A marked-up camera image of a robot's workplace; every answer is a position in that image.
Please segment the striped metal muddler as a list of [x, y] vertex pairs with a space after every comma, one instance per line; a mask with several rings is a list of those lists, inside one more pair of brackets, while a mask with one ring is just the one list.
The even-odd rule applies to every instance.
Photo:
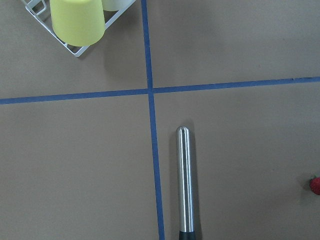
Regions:
[[195, 240], [194, 201], [190, 130], [182, 125], [176, 130], [179, 239]]

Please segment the red strawberry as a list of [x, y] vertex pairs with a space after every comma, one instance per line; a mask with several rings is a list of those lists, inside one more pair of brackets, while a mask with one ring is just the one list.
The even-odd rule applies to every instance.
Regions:
[[309, 187], [311, 189], [311, 191], [315, 194], [315, 195], [320, 195], [320, 178], [318, 176], [314, 176], [310, 182], [309, 182]]

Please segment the white cup on rack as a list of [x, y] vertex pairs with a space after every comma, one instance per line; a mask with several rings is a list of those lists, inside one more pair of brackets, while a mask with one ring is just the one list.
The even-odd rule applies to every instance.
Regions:
[[104, 11], [115, 12], [124, 9], [131, 0], [102, 0], [101, 2]]

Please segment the yellow cup on rack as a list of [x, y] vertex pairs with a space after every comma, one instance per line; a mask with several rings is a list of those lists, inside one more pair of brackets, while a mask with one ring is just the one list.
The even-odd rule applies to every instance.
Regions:
[[105, 18], [100, 0], [51, 0], [52, 28], [63, 42], [90, 46], [105, 33]]

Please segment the white cup rack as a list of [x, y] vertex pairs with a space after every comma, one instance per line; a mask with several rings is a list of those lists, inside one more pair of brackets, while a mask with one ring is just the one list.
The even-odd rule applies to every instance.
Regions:
[[23, 0], [25, 9], [73, 56], [81, 56], [133, 0]]

